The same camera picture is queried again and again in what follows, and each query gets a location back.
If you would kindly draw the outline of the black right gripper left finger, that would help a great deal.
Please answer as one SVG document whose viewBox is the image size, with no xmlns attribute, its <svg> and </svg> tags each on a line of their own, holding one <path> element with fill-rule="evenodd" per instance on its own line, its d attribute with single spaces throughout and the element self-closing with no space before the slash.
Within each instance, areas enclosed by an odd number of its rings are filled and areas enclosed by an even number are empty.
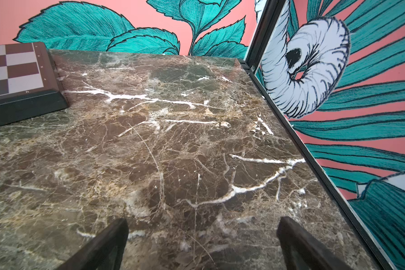
<svg viewBox="0 0 405 270">
<path fill-rule="evenodd" d="M 119 270 L 128 240 L 127 220 L 114 220 L 66 262 L 59 270 Z"/>
</svg>

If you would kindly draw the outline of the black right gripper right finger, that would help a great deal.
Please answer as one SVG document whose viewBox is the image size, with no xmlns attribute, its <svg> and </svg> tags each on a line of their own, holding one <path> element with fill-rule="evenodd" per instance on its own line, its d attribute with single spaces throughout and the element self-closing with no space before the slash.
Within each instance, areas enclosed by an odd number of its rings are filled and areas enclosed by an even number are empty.
<svg viewBox="0 0 405 270">
<path fill-rule="evenodd" d="M 277 228 L 282 254 L 288 270 L 349 270 L 344 261 L 334 255 L 298 222 L 282 217 Z"/>
</svg>

